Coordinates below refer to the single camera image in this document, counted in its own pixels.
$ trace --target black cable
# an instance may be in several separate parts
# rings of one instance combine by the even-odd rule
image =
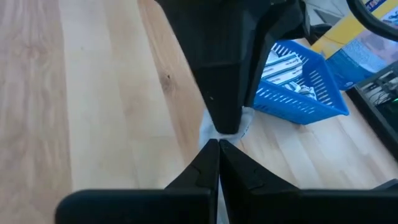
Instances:
[[[347,0],[347,4],[356,19],[362,23],[365,28],[381,37],[398,41],[398,30],[374,17],[374,15],[368,11],[362,0]]]

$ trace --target blue plastic basket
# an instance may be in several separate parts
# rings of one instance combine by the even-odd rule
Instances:
[[[310,124],[337,115],[349,115],[333,76],[318,53],[291,41],[281,41],[273,48],[278,56],[295,52],[303,62],[299,85],[312,86],[318,101],[271,82],[261,81],[254,98],[254,109],[297,124]]]

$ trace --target wooden table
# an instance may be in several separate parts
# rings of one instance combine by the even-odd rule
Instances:
[[[398,166],[359,115],[256,113],[238,146],[302,188],[370,189]],[[196,156],[204,104],[152,0],[0,1],[0,220],[52,223],[70,192],[165,187]]]

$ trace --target black plastic part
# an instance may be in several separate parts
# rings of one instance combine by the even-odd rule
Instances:
[[[221,146],[221,185],[229,222],[395,223],[396,182],[375,190],[300,190],[226,141]]]
[[[347,0],[347,4],[356,19],[362,23],[365,28],[381,37],[398,41],[398,29],[374,17],[366,8],[363,0]]]
[[[358,111],[372,127],[378,138],[383,142],[388,151],[398,160],[398,135],[382,114],[361,93],[357,87],[347,91]]]
[[[228,141],[220,141],[220,179],[230,224],[251,222],[258,209],[256,194],[297,191],[294,185],[276,176]]]
[[[56,224],[216,223],[218,169],[234,223],[396,223],[397,181],[374,190],[300,190],[228,141],[210,140],[164,190],[85,190],[58,205]]]
[[[164,190],[84,190],[58,205],[56,224],[216,223],[220,148],[210,140]]]
[[[156,1],[174,30],[217,131],[236,133],[242,106],[252,106],[271,47],[303,22],[299,0]]]

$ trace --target wood grain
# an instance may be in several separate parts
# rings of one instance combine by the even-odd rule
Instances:
[[[301,188],[370,189],[398,165],[351,115],[256,112],[237,146]],[[0,1],[0,222],[52,223],[66,194],[162,188],[198,152],[203,100],[152,0]]]
[[[188,164],[198,153],[205,105],[162,8],[155,1],[138,3],[178,144]]]
[[[57,1],[0,1],[0,222],[52,223],[71,191]]]

